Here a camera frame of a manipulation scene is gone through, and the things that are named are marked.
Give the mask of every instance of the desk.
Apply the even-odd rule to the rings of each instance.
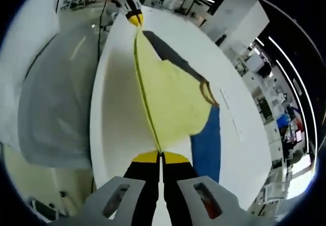
[[[155,32],[210,81],[221,108],[220,184],[233,192],[240,206],[247,209],[271,167],[268,141],[250,92],[222,51],[195,25],[167,11],[145,6],[142,11],[144,29]],[[134,36],[135,27],[118,15],[96,73],[90,141],[97,187],[113,176],[124,175],[139,153],[155,149],[136,79]],[[169,151],[192,160],[189,138]],[[160,205],[164,205],[162,200],[160,193],[158,213]]]

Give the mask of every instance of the yellow fabric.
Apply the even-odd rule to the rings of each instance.
[[[138,27],[135,63],[147,117],[160,151],[178,140],[199,133],[211,105],[200,83],[169,61],[162,61]]]
[[[139,154],[133,160],[133,162],[144,162],[144,163],[156,163],[157,162],[157,151],[150,151]]]
[[[180,154],[172,153],[172,152],[164,152],[165,163],[166,164],[176,164],[176,163],[185,163],[189,162],[187,158]]]
[[[128,21],[135,25],[135,26],[138,26],[138,25],[143,25],[143,21],[144,21],[144,17],[142,14],[138,14],[138,15],[135,15],[135,16],[131,16]]]

